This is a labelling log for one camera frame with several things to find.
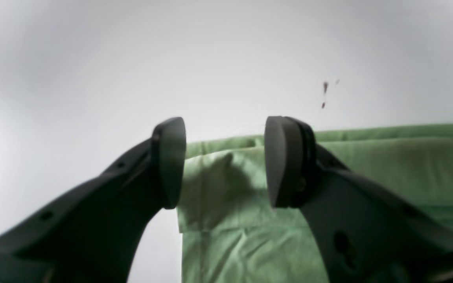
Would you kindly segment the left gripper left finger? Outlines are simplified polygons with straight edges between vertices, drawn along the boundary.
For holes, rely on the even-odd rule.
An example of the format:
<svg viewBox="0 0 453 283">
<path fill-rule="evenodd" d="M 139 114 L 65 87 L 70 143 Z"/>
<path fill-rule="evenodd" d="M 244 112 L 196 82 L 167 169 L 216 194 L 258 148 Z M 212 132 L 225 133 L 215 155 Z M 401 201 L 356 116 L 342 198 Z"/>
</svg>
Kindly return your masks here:
<svg viewBox="0 0 453 283">
<path fill-rule="evenodd" d="M 177 206 L 183 118 L 0 235 L 0 283 L 126 283 L 146 226 Z"/>
</svg>

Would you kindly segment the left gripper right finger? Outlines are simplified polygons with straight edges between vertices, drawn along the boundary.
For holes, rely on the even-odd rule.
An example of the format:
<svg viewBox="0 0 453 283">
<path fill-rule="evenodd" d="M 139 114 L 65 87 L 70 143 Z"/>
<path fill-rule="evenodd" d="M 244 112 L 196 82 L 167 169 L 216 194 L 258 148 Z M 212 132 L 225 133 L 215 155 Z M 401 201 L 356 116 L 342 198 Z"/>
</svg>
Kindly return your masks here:
<svg viewBox="0 0 453 283">
<path fill-rule="evenodd" d="M 270 116 L 264 147 L 270 205 L 299 209 L 331 283 L 453 283 L 453 231 L 352 172 L 309 124 Z"/>
</svg>

